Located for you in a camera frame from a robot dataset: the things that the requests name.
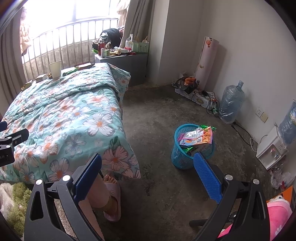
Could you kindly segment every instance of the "snack package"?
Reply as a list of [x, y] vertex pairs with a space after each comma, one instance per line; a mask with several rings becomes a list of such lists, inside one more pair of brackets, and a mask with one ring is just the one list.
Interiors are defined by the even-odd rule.
[[194, 150], [194, 147], [192, 146], [192, 147], [188, 147], [188, 148], [182, 148], [182, 150], [183, 150], [185, 153], [189, 153], [189, 152], [191, 152], [191, 151]]
[[[208, 126], [206, 126], [206, 125], [200, 125], [200, 127], [203, 128], [203, 129], [205, 129]], [[211, 129], [212, 129], [212, 131], [214, 131], [214, 130], [216, 130], [216, 127], [211, 126]]]
[[211, 127], [209, 126], [204, 129], [199, 127], [196, 130], [186, 132], [186, 133], [184, 133], [184, 135], [181, 135], [181, 136], [182, 136], [183, 140], [195, 140], [195, 139], [200, 138], [201, 136], [212, 136], [212, 135], [213, 135], [213, 132], [212, 132]]
[[193, 147], [190, 151], [187, 152], [187, 155], [189, 156], [194, 156], [196, 152], [202, 152], [205, 149], [207, 149], [211, 144], [210, 143], [204, 143], [204, 144], [199, 144]]
[[183, 139], [179, 141], [179, 145], [183, 148], [188, 148], [191, 146], [200, 145], [204, 143], [212, 144], [212, 136], [202, 136], [195, 140]]

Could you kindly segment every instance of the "green basket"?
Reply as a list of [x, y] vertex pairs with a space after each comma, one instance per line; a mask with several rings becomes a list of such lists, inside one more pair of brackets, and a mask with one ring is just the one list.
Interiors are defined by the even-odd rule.
[[133, 43], [133, 52], [148, 53], [149, 43]]

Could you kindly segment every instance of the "beige curtain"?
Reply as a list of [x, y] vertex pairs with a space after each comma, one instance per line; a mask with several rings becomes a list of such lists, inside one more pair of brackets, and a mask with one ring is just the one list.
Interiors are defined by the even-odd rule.
[[21, 14], [22, 9], [14, 15], [0, 36], [0, 95], [4, 92], [0, 99], [5, 104], [11, 104], [26, 83], [20, 51]]
[[118, 20], [118, 25], [117, 27], [124, 26], [126, 23], [126, 14], [128, 11], [128, 6], [129, 6], [130, 0], [119, 0], [116, 8], [116, 12], [119, 14], [119, 20]]
[[155, 0], [130, 1], [120, 47], [125, 46], [130, 34], [138, 36], [140, 41], [148, 36], [147, 40], [150, 41], [154, 6]]

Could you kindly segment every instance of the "pink slipper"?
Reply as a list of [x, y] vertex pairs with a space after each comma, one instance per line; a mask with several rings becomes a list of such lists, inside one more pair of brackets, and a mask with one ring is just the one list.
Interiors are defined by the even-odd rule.
[[120, 186], [119, 183], [105, 183], [107, 189], [110, 191], [112, 197], [117, 200], [117, 213], [115, 215], [109, 215], [104, 212], [105, 218], [109, 222], [118, 222], [121, 218], [121, 205], [120, 205]]

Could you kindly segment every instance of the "pink cloth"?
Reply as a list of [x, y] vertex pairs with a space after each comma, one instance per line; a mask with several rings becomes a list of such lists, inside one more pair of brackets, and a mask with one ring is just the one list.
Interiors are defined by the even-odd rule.
[[[284, 199], [274, 199], [270, 201], [267, 203], [267, 209], [270, 223], [270, 240], [273, 240], [288, 221], [292, 214], [292, 210], [289, 202]], [[231, 229], [231, 226], [232, 225], [222, 231], [218, 238], [227, 234]]]

